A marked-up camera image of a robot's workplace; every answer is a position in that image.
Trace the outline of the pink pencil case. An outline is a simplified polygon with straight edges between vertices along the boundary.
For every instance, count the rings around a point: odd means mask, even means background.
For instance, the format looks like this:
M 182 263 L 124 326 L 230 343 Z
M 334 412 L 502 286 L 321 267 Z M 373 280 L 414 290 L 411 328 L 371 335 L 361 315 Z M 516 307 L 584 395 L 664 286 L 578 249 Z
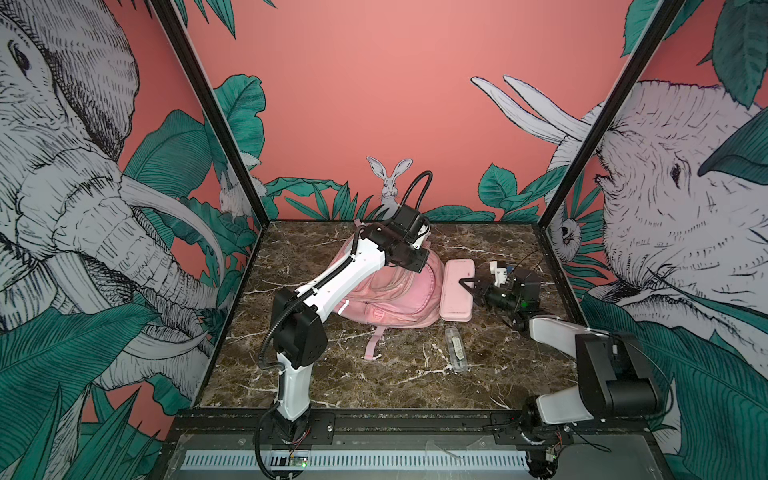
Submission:
M 473 297 L 460 283 L 472 279 L 475 264 L 471 259 L 454 259 L 446 262 L 439 306 L 440 317 L 447 322 L 469 322 L 472 318 Z

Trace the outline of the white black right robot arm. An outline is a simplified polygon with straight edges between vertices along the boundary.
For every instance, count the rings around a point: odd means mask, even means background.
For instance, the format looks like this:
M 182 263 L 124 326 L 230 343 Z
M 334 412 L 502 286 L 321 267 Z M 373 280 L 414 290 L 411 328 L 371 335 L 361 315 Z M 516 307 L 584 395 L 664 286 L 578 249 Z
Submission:
M 513 424 L 526 441 L 541 444 L 547 426 L 591 420 L 642 419 L 663 410 L 651 361 L 629 333 L 604 333 L 568 322 L 541 307 L 540 280 L 530 270 L 507 270 L 503 283 L 460 277 L 447 283 L 467 303 L 499 313 L 514 331 L 571 357 L 577 383 L 532 397 Z

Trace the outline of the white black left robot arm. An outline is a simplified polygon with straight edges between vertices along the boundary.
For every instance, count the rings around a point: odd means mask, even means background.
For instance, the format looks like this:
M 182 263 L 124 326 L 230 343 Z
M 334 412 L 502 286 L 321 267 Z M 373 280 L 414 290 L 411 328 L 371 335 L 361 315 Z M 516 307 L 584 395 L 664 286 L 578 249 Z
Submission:
M 442 264 L 429 249 L 429 221 L 421 216 L 360 224 L 329 267 L 273 299 L 270 326 L 257 361 L 278 373 L 268 418 L 284 442 L 310 428 L 312 369 L 328 346 L 332 314 L 388 328 L 419 328 L 437 319 Z

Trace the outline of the pink student backpack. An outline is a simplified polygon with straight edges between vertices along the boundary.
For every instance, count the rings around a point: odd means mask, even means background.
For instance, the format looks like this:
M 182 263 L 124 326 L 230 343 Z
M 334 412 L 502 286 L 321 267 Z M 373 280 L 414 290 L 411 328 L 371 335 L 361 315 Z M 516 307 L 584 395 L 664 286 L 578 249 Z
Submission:
M 444 264 L 436 252 L 426 252 L 427 262 L 421 272 L 385 266 L 334 308 L 343 318 L 376 328 L 366 346 L 366 360 L 374 358 L 376 346 L 387 329 L 425 328 L 438 320 Z

